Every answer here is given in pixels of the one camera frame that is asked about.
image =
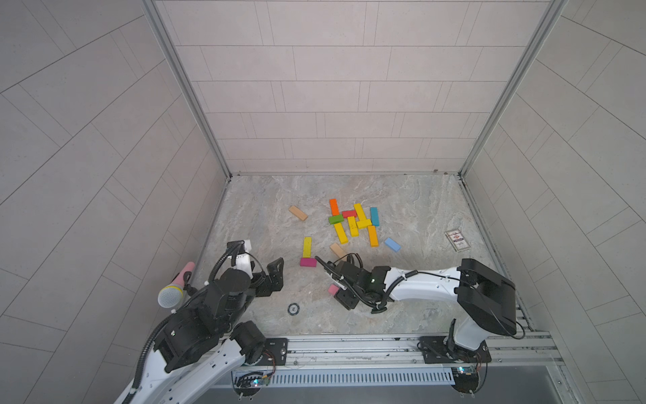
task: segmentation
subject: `yellow block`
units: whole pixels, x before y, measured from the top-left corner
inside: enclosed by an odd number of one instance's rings
[[[348,236],[346,236],[346,231],[343,230],[343,225],[341,223],[335,224],[334,225],[334,230],[337,231],[337,236],[339,236],[339,243],[347,244],[348,243]]]
[[[357,227],[359,229],[365,229],[368,226],[372,226],[372,222],[370,221],[370,219],[360,220],[357,222]]]
[[[379,247],[379,240],[377,240],[377,228],[375,226],[368,226],[368,235],[370,236],[370,246]]]
[[[357,217],[358,217],[357,222],[361,222],[362,220],[367,219],[366,214],[363,213],[363,207],[361,207],[361,204],[355,204],[355,211],[357,212]]]
[[[357,219],[354,216],[348,216],[348,226],[350,226],[350,235],[352,237],[358,237],[359,229],[357,228]]]
[[[312,238],[306,237],[303,240],[303,258],[312,258]]]

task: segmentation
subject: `white tile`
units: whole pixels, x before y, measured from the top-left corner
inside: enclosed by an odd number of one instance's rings
[[[624,210],[626,203],[558,134],[532,159],[532,165],[584,233]]]
[[[281,139],[228,139],[221,142],[232,160],[285,158]]]
[[[646,140],[603,108],[570,139],[571,146],[641,217],[646,217]]]
[[[345,172],[367,173],[372,171],[373,160],[371,158],[327,158],[307,160],[308,173]]]
[[[112,261],[142,279],[179,205],[179,198],[169,186],[164,181],[159,181],[123,238]]]
[[[631,364],[646,359],[644,350],[640,348],[641,336],[646,332],[646,317],[643,314],[632,315],[599,325],[597,330],[619,363],[639,399],[644,401],[646,399],[646,386],[643,383],[643,376],[630,370],[632,368]]]
[[[565,140],[597,108],[594,101],[538,61],[532,64],[517,92]]]
[[[583,20],[583,25],[644,53],[645,16],[646,9],[640,0],[598,0]]]
[[[0,344],[0,391],[8,403],[23,403],[52,357],[51,352]]]
[[[332,112],[325,114],[326,138],[389,138],[392,112]]]
[[[135,215],[141,210],[141,204],[137,201],[137,198],[129,193],[113,176],[107,180],[103,187]]]
[[[363,45],[365,3],[270,1],[276,45]]]
[[[538,60],[572,85],[592,66],[610,40],[567,18],[559,18]]]
[[[588,383],[588,387],[590,387],[592,395],[596,399],[619,400],[638,398],[626,379]]]
[[[258,139],[315,138],[317,119],[313,112],[274,112],[251,114]]]
[[[496,189],[503,183],[503,176],[500,175],[491,158],[482,151],[475,159],[473,170],[480,178],[480,182],[488,196],[492,196]]]
[[[524,49],[523,47],[484,47],[469,80],[507,81]]]
[[[479,47],[393,47],[388,79],[469,80],[481,50]]]
[[[586,92],[632,130],[646,136],[646,56],[623,47]]]
[[[193,224],[195,224],[195,219],[200,212],[207,192],[208,189],[202,184],[202,181],[197,176],[194,176],[168,227],[168,231],[184,246],[189,240]]]
[[[508,46],[527,45],[546,3],[483,3],[467,45]]]
[[[59,146],[72,138],[20,85],[14,85],[2,95]]]
[[[27,117],[0,96],[0,202],[59,149]]]
[[[440,86],[438,81],[372,81],[368,110],[432,112]]]
[[[291,47],[201,47],[213,80],[296,80]]]
[[[0,91],[62,58],[63,53],[19,1],[0,6]]]
[[[454,46],[467,7],[467,3],[380,3],[375,45]]]
[[[591,308],[587,313],[592,324],[599,325],[641,313],[641,310],[639,306],[635,304],[635,301],[632,300],[632,297],[626,296],[621,299],[602,304],[601,306]]]
[[[177,181],[182,191],[186,192],[202,159],[209,152],[209,146],[199,126],[195,126],[186,141],[168,165],[168,172]]]
[[[201,47],[175,47],[189,80],[211,81],[211,73]]]
[[[585,381],[616,379],[619,366],[585,314],[560,271],[536,282],[543,302],[554,319]]]
[[[180,147],[163,120],[141,138],[114,172],[113,177],[144,204]]]
[[[120,162],[91,125],[69,141],[0,206],[0,268],[31,277]]]
[[[291,146],[294,158],[353,158],[355,155],[354,139],[292,139]]]
[[[282,89],[288,112],[351,112],[359,104],[358,81],[283,81]]]
[[[503,81],[454,81],[444,112],[489,112],[495,105]]]
[[[103,271],[103,276],[134,293],[137,292],[141,284],[141,279],[124,270],[114,262],[108,264],[105,271]]]
[[[426,152],[427,158],[466,158],[469,155],[473,139],[440,139],[434,138]]]
[[[163,61],[162,49],[157,43],[157,39],[152,33],[145,16],[141,16],[127,23],[119,28],[119,30],[123,34],[130,49],[132,49],[134,56],[139,61],[144,72],[150,71]]]
[[[550,252],[547,251],[541,237],[532,226],[533,222],[527,219],[523,208],[518,204],[511,190],[507,189],[498,198],[494,207],[528,271],[533,270],[550,257]]]
[[[3,330],[0,343],[51,352],[56,350],[65,336],[65,331],[5,315],[0,317],[0,327]]]
[[[552,192],[551,189],[547,189],[536,201],[534,201],[533,204],[530,205],[527,209],[525,209],[525,214],[527,217],[532,220],[534,216],[536,216],[537,213],[539,213],[545,206],[547,206],[548,203],[552,201],[552,199],[556,198],[554,193]]]
[[[178,45],[262,45],[252,1],[163,3],[177,33]]]
[[[434,158],[376,158],[372,171],[433,171]]]
[[[34,18],[38,20],[38,23],[52,38],[52,41],[54,41],[62,53],[67,55],[76,50],[70,38],[67,37],[65,31],[58,25],[54,16],[47,10],[47,7],[45,7],[41,0],[23,0],[23,4],[29,9]]]
[[[390,47],[294,47],[299,80],[386,80],[389,58]]]
[[[172,96],[162,75],[154,69],[114,100],[92,124],[126,157],[171,104]]]
[[[547,190],[541,176],[511,137],[505,140],[492,160],[523,210],[529,208]]]
[[[143,14],[141,5],[127,0],[43,0],[43,3],[77,48]]]
[[[248,137],[239,112],[205,114],[216,139],[246,139]]]
[[[414,158],[421,139],[364,139],[363,158]]]
[[[102,189],[6,314],[69,329],[133,220],[132,212]]]
[[[210,112],[276,112],[269,81],[201,81],[200,89]]]
[[[557,199],[532,224],[584,309],[628,294]]]
[[[547,123],[518,94],[515,94],[500,118],[499,124],[525,153]]]
[[[244,160],[250,173],[306,173],[306,160]]]
[[[641,287],[644,282],[645,237],[646,224],[638,222],[597,246],[597,251],[642,310],[646,308],[646,292]]]
[[[76,134],[135,80],[117,45],[104,36],[29,77],[21,86],[70,134]]]
[[[529,271],[529,275],[532,277],[532,280],[534,282],[537,282],[538,280],[546,277],[557,269],[559,269],[559,267],[556,266],[556,262],[554,262],[553,258],[550,258],[533,270]]]
[[[631,208],[627,207],[619,212],[616,216],[610,218],[606,223],[592,230],[587,234],[588,239],[594,246],[608,240],[614,235],[621,233],[633,224],[639,222],[641,218]]]

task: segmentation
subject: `tiled wall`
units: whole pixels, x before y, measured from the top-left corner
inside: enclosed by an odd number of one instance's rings
[[[466,176],[589,404],[646,403],[645,20],[570,0]]]
[[[547,5],[156,4],[234,173],[459,170]]]
[[[225,182],[139,0],[0,2],[0,397],[112,403]]]

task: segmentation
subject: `light blue block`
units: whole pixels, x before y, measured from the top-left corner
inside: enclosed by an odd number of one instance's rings
[[[399,244],[397,244],[397,243],[396,243],[393,239],[391,239],[390,237],[388,237],[388,238],[386,239],[386,241],[384,241],[384,243],[385,243],[388,247],[392,248],[392,250],[393,250],[394,252],[398,252],[398,251],[401,249],[401,246],[400,246]]]
[[[370,221],[373,226],[379,226],[379,214],[377,213],[377,208],[370,208]]]

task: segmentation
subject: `microphone grille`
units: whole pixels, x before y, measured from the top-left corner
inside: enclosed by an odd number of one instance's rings
[[[164,289],[160,290],[157,295],[157,303],[160,304],[163,308],[172,308],[177,306],[184,296],[182,289],[176,285],[168,285]]]

